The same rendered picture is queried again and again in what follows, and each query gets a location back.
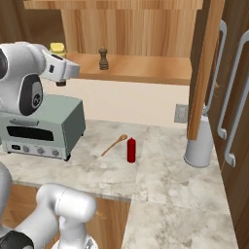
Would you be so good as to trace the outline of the yellow jar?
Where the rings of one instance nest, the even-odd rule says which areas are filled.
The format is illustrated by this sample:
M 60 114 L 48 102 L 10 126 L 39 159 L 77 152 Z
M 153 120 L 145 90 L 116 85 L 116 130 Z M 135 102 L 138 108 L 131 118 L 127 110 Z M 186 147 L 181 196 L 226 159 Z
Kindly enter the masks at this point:
M 50 43 L 50 52 L 56 56 L 60 56 L 63 58 L 66 57 L 66 50 L 63 43 L 58 43 L 58 42 Z

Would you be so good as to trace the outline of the light wood cabinet door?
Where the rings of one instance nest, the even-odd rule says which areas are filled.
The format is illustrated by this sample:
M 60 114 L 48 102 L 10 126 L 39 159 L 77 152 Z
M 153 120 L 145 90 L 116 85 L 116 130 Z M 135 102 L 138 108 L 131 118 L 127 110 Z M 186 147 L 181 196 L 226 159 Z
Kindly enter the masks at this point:
M 203 0 L 196 13 L 191 51 L 192 77 L 189 93 L 187 138 L 196 140 L 209 82 L 225 0 Z

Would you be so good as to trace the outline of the dark brown pepper mill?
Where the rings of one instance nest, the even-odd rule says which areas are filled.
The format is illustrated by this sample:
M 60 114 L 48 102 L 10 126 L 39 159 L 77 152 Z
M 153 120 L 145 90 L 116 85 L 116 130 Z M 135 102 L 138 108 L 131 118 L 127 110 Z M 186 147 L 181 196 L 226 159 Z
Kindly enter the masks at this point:
M 100 53 L 100 60 L 99 60 L 99 69 L 100 70 L 108 70 L 109 69 L 109 62 L 107 60 L 107 50 L 101 47 L 98 52 Z

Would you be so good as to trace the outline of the wooden spoon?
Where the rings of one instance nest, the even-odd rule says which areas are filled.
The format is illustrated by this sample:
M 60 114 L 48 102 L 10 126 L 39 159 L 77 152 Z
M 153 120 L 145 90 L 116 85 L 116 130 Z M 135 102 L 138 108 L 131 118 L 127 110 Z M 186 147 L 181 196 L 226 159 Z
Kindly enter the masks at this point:
M 118 143 L 127 139 L 126 134 L 122 134 L 117 141 L 115 141 L 112 145 L 110 145 L 102 154 L 101 157 L 104 157 L 113 147 L 115 147 Z

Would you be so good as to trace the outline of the red ketchup bottle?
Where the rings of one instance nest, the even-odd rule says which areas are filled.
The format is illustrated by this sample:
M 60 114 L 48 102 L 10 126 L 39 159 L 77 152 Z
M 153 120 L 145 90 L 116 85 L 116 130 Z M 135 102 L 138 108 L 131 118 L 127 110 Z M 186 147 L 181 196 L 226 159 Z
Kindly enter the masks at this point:
M 136 140 L 129 138 L 126 143 L 126 159 L 130 163 L 136 160 Z

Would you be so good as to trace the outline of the pale green toaster oven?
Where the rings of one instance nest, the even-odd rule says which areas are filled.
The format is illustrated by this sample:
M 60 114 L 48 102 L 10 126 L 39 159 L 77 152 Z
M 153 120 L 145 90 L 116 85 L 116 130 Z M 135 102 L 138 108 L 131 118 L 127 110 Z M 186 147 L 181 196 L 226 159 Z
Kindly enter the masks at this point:
M 39 125 L 13 125 L 12 119 L 39 121 Z M 69 160 L 85 130 L 83 100 L 75 97 L 46 94 L 30 116 L 0 115 L 0 139 L 7 153 Z

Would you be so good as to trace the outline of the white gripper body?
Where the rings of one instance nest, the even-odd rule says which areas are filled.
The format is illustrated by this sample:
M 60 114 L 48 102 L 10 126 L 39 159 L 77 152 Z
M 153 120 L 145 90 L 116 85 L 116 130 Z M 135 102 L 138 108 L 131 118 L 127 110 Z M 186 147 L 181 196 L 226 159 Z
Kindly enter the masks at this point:
M 76 78 L 80 65 L 50 52 L 43 52 L 45 69 L 41 76 L 54 82 L 64 82 Z

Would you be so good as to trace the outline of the light wood wall cabinet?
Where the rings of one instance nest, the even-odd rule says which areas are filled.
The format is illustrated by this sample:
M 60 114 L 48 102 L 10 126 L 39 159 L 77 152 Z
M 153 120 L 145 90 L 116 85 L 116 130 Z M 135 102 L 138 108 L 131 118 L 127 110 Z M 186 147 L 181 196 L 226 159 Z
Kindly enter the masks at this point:
M 24 0 L 59 10 L 67 57 L 82 79 L 187 86 L 200 0 Z M 107 50 L 108 70 L 99 69 Z

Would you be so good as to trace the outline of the light wood base cabinet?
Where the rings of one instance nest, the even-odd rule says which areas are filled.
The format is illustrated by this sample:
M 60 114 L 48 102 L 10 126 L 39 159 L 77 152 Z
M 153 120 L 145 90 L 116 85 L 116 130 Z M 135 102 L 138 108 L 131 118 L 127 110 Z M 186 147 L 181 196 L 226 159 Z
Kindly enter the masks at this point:
M 13 184 L 2 216 L 4 226 L 14 228 L 36 207 L 36 187 Z M 97 197 L 95 216 L 87 223 L 87 231 L 99 249 L 121 249 L 130 202 Z

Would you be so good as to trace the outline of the dark brown tall cupboard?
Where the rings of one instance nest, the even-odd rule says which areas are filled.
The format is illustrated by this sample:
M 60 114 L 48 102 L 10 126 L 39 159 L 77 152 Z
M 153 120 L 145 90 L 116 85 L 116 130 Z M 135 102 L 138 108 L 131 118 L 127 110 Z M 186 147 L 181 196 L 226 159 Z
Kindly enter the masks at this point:
M 225 0 L 221 20 L 227 25 L 227 38 L 208 118 L 238 248 L 249 249 L 249 41 L 241 53 L 223 121 L 227 139 L 222 139 L 217 132 L 237 46 L 249 29 L 249 0 Z M 221 40 L 219 31 L 215 52 Z M 215 52 L 212 66 L 216 62 Z M 211 79 L 212 67 L 205 100 Z

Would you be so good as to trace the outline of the grey wall outlet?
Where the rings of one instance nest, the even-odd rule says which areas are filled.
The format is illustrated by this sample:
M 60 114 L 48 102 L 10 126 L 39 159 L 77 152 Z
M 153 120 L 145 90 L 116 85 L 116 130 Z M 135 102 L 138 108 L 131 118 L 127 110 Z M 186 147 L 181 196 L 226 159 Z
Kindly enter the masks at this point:
M 175 107 L 174 122 L 177 124 L 186 124 L 188 122 L 188 105 L 177 104 Z

